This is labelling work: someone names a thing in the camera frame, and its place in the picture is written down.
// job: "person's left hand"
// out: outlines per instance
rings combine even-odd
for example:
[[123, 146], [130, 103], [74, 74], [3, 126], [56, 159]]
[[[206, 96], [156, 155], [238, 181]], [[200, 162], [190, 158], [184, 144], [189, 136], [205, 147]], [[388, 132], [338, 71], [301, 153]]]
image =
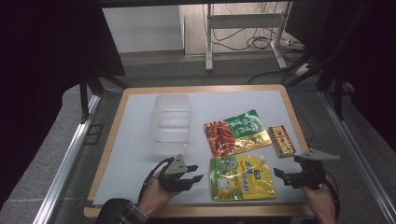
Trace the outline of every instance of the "person's left hand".
[[157, 177], [160, 172], [155, 173], [146, 186], [143, 192], [142, 199], [137, 207], [148, 216], [151, 216], [156, 211], [162, 209], [166, 204], [180, 192], [168, 192], [161, 188]]

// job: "hand-held gripper device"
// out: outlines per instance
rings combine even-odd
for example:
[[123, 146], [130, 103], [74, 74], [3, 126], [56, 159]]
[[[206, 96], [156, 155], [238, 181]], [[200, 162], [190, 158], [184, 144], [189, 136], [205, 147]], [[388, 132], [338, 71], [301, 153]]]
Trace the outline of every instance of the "hand-held gripper device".
[[192, 179], [180, 179], [184, 174], [189, 172], [194, 172], [198, 169], [197, 165], [187, 166], [181, 157], [178, 154], [175, 157], [171, 157], [161, 161], [148, 175], [143, 183], [142, 189], [139, 194], [139, 202], [143, 196], [143, 193], [146, 189], [146, 185], [149, 180], [154, 175], [155, 171], [164, 163], [166, 164], [158, 175], [158, 181], [160, 182], [161, 187], [168, 192], [179, 192], [184, 190], [190, 190], [194, 183], [199, 182], [203, 175], [196, 175]]
[[335, 217], [338, 218], [340, 211], [340, 202], [338, 200], [338, 186], [334, 180], [335, 188], [327, 179], [326, 175], [331, 176], [323, 168], [322, 161], [339, 161], [339, 156], [334, 156], [325, 152], [321, 152], [310, 148], [300, 156], [294, 156], [294, 161], [300, 163], [302, 171], [300, 173], [285, 174], [282, 170], [274, 168], [277, 177], [283, 179], [285, 186], [292, 186], [294, 189], [299, 187], [309, 187], [311, 189], [319, 189], [321, 184], [325, 184], [332, 192], [332, 198], [335, 205]]

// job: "white metal stand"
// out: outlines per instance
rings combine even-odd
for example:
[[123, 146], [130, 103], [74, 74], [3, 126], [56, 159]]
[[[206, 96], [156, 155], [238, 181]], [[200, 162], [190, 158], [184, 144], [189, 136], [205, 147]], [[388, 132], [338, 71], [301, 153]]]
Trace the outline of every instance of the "white metal stand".
[[279, 50], [279, 41], [285, 28], [291, 2], [288, 2], [282, 13], [273, 14], [241, 14], [212, 15], [212, 5], [207, 5], [207, 40], [206, 40], [206, 71], [213, 70], [212, 29], [235, 28], [269, 28], [277, 27], [276, 38], [271, 42], [280, 69], [287, 69], [285, 60]]

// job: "yellow snack package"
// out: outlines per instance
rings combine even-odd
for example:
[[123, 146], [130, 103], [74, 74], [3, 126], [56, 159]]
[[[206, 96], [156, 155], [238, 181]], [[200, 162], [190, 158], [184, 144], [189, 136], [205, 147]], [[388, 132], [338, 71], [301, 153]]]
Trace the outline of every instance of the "yellow snack package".
[[254, 156], [215, 157], [210, 160], [212, 201], [275, 198], [271, 172]]

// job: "gray carpet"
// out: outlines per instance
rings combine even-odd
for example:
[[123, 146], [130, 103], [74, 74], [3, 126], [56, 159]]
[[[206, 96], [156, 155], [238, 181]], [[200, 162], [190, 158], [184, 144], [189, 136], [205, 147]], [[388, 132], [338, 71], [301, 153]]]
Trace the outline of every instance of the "gray carpet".
[[[281, 73], [255, 77], [260, 73], [278, 71], [271, 54], [217, 56], [212, 73], [205, 71], [202, 57], [182, 58], [176, 61], [153, 58], [146, 59], [143, 63], [125, 58], [123, 61], [127, 77], [119, 79], [131, 87], [273, 84], [280, 83], [283, 78]], [[342, 158], [340, 161], [325, 162], [326, 170], [335, 176], [340, 188], [342, 207], [338, 223], [388, 223], [315, 89], [317, 78], [311, 77], [296, 87], [288, 88], [288, 92], [309, 146]], [[93, 115], [92, 120], [93, 129], [103, 128], [101, 136], [98, 142], [95, 141], [94, 135], [85, 138], [85, 144], [78, 154], [49, 223], [94, 223], [93, 219], [84, 217], [82, 210], [87, 204], [86, 198], [94, 171], [121, 97], [120, 88], [104, 79], [101, 80], [106, 91], [101, 96], [97, 113]], [[362, 153], [370, 162], [390, 198], [395, 201], [395, 153], [347, 97], [344, 98], [344, 116], [345, 123]], [[0, 223], [33, 222], [79, 120], [79, 95], [78, 88], [75, 87], [65, 93], [64, 106], [42, 148], [5, 203], [0, 213]], [[297, 223], [298, 220], [299, 218], [295, 218], [293, 223]]]

